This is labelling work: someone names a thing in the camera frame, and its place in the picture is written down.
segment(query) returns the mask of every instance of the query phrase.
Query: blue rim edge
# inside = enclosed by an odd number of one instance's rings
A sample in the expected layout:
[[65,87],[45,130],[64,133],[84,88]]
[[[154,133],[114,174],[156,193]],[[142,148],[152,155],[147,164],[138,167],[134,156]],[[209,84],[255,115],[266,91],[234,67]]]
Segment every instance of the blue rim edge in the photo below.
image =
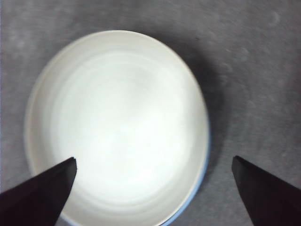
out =
[[160,226],[168,226],[170,225],[174,220],[176,220],[181,213],[183,213],[183,211],[187,208],[187,206],[190,204],[190,202],[192,201],[192,199],[194,198],[194,196],[196,195],[199,187],[202,184],[202,181],[204,179],[206,170],[207,170],[207,166],[208,166],[208,162],[209,162],[209,155],[210,155],[210,147],[211,147],[211,129],[210,129],[210,120],[209,120],[209,116],[207,114],[207,120],[208,120],[208,147],[207,147],[207,153],[206,153],[206,160],[205,160],[205,164],[204,164],[204,168],[202,170],[202,173],[198,179],[197,184],[195,185],[194,189],[192,190],[190,196],[188,197],[188,199],[186,200],[186,202],[179,208],[179,210],[173,215],[171,216],[167,221],[165,221],[163,224],[161,224]]

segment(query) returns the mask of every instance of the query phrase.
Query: white bowl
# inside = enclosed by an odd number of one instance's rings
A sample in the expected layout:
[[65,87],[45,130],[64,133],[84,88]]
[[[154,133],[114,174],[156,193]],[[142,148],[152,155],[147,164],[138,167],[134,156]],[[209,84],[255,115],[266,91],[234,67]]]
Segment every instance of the white bowl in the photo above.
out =
[[129,31],[60,51],[32,90],[24,132],[34,175],[76,158],[62,215],[83,226],[168,225],[196,193],[209,152],[193,74],[166,45]]

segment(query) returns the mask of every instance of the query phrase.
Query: gray background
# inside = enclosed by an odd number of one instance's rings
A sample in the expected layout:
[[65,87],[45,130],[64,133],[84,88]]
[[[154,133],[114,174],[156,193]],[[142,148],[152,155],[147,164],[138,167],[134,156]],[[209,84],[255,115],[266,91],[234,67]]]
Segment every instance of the gray background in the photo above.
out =
[[301,188],[301,1],[3,0],[1,8],[2,191],[30,177],[23,120],[42,68],[71,41],[110,29],[169,45],[206,99],[209,167],[172,226],[252,225],[231,173],[237,154]]

